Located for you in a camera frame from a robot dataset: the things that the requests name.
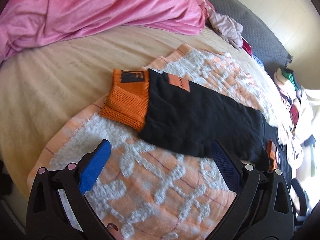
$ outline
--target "white wall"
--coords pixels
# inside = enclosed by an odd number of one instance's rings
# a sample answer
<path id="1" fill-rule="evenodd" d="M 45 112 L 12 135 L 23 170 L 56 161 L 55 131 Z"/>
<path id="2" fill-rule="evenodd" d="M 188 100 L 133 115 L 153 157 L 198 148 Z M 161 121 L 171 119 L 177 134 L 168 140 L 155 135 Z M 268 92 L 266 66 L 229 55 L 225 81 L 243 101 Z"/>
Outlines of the white wall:
<path id="1" fill-rule="evenodd" d="M 320 16 L 310 0 L 238 0 L 293 55 L 289 66 L 306 88 L 320 89 Z"/>

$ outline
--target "pink blanket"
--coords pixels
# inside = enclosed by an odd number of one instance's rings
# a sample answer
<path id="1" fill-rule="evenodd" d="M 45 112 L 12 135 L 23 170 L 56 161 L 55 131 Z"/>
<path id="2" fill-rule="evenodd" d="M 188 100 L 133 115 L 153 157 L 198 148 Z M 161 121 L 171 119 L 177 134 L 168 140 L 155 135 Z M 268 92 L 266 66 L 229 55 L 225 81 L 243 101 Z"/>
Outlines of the pink blanket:
<path id="1" fill-rule="evenodd" d="M 10 0 L 0 15 L 0 62 L 25 48 L 118 25 L 196 35 L 207 16 L 202 0 Z"/>

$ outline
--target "white cloth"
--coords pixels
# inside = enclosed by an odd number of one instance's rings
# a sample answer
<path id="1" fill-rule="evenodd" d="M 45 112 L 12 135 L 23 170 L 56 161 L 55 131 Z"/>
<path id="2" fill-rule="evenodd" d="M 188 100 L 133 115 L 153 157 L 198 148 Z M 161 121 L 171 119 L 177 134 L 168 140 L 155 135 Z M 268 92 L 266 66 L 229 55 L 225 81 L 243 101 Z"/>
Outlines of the white cloth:
<path id="1" fill-rule="evenodd" d="M 303 149 L 297 139 L 287 144 L 287 160 L 293 170 L 298 169 L 303 161 Z"/>
<path id="2" fill-rule="evenodd" d="M 313 145 L 304 146 L 302 145 L 303 149 L 303 162 L 299 169 L 297 169 L 296 178 L 299 180 L 300 183 L 303 183 L 307 179 L 312 177 L 312 157 L 311 155 L 314 154 Z"/>
<path id="3" fill-rule="evenodd" d="M 209 21 L 218 35 L 237 50 L 240 50 L 243 46 L 241 36 L 243 26 L 228 15 L 216 13 L 215 10 L 207 4 L 206 7 L 209 13 Z"/>
<path id="4" fill-rule="evenodd" d="M 280 68 L 278 68 L 277 71 L 274 73 L 273 79 L 276 85 L 289 95 L 291 100 L 294 100 L 297 97 L 294 85 L 290 82 L 290 80 L 288 80 L 282 75 Z"/>
<path id="5" fill-rule="evenodd" d="M 313 112 L 313 119 L 311 121 L 313 126 L 312 133 L 316 140 L 320 140 L 320 90 L 305 89 L 304 91 Z"/>
<path id="6" fill-rule="evenodd" d="M 295 139 L 299 144 L 307 140 L 313 134 L 312 120 L 313 111 L 307 99 L 307 94 L 304 89 L 301 91 L 301 102 L 299 111 L 299 120 L 295 129 Z"/>

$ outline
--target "pile of clothes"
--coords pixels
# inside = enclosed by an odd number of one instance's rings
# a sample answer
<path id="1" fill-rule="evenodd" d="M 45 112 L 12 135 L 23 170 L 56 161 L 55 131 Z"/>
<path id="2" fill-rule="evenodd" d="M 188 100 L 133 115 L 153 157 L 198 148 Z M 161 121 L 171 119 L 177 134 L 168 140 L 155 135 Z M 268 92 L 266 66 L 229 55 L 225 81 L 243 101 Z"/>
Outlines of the pile of clothes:
<path id="1" fill-rule="evenodd" d="M 303 146 L 314 147 L 316 143 L 312 135 L 312 107 L 293 70 L 278 68 L 273 79 L 292 120 L 292 143 L 287 145 L 288 162 L 293 169 L 298 169 L 303 161 Z"/>
<path id="2" fill-rule="evenodd" d="M 243 26 L 228 15 L 218 13 L 212 5 L 207 4 L 207 1 L 203 0 L 203 2 L 208 10 L 208 21 L 214 32 L 237 50 L 244 49 L 264 70 L 263 62 L 252 52 L 250 44 L 241 36 Z"/>

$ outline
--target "red cloth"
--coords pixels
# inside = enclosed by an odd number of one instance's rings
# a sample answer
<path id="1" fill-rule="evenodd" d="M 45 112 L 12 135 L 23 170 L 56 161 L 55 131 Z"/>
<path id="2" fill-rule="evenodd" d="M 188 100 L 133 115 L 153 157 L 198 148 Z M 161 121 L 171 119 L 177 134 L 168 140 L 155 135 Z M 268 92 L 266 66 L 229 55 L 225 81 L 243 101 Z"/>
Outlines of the red cloth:
<path id="1" fill-rule="evenodd" d="M 297 107 L 294 104 L 291 106 L 290 116 L 291 116 L 291 119 L 292 119 L 294 126 L 296 127 L 298 120 L 299 120 L 299 112 L 297 110 Z"/>
<path id="2" fill-rule="evenodd" d="M 245 52 L 248 53 L 250 55 L 250 57 L 252 57 L 252 49 L 251 49 L 250 44 L 244 38 L 242 38 L 242 40 L 243 40 L 242 49 L 244 49 Z"/>

